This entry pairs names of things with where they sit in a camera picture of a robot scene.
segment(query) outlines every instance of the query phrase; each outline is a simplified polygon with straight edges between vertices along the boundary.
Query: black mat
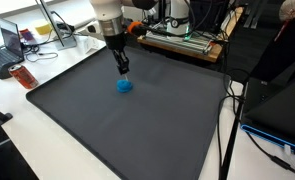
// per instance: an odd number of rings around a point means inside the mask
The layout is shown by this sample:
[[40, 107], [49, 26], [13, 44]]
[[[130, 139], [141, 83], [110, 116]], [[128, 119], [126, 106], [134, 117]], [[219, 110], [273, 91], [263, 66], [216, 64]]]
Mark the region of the black mat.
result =
[[117, 92], [122, 77], [103, 49], [27, 99], [122, 179], [198, 179], [225, 96], [223, 75], [129, 47], [126, 53], [129, 93]]

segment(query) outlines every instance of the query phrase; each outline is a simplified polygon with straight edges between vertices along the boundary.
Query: floor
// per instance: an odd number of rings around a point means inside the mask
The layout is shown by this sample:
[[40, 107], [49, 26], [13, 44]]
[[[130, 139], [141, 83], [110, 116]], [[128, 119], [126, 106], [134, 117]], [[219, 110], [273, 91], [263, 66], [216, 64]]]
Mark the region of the floor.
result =
[[[254, 0], [243, 0], [240, 4], [251, 3], [252, 1]], [[238, 24], [234, 34], [231, 36], [230, 51], [227, 59], [228, 70], [237, 68], [250, 72], [253, 69], [264, 48], [277, 32], [277, 29], [281, 26], [278, 20], [279, 7], [280, 2], [278, 0], [269, 0], [267, 7], [260, 18], [257, 29], [243, 28], [246, 16], [243, 17], [243, 20]], [[129, 37], [128, 39], [128, 46], [142, 49], [142, 47], [132, 37]], [[186, 59], [179, 58], [177, 60], [186, 61]], [[221, 66], [221, 62], [216, 64], [199, 60], [187, 60], [186, 62], [213, 70], [218, 70]], [[287, 77], [293, 68], [294, 66], [281, 74], [275, 80], [275, 83], [286, 83]], [[246, 78], [246, 74], [240, 71], [233, 71], [230, 74], [234, 80], [239, 82], [242, 82]], [[3, 139], [6, 139], [6, 135], [3, 134], [1, 129], [0, 134]], [[15, 179], [33, 180], [37, 179], [37, 177], [24, 161], [16, 147], [10, 142], [0, 149], [0, 180]]]

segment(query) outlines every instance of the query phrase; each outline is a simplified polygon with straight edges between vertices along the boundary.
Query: laptop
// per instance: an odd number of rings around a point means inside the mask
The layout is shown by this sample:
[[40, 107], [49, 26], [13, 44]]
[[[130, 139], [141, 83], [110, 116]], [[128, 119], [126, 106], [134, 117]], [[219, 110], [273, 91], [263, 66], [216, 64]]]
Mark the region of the laptop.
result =
[[17, 24], [0, 18], [0, 31], [4, 47], [0, 48], [0, 69], [9, 62], [20, 63], [24, 60]]
[[245, 112], [241, 129], [281, 147], [289, 145], [295, 153], [295, 79]]

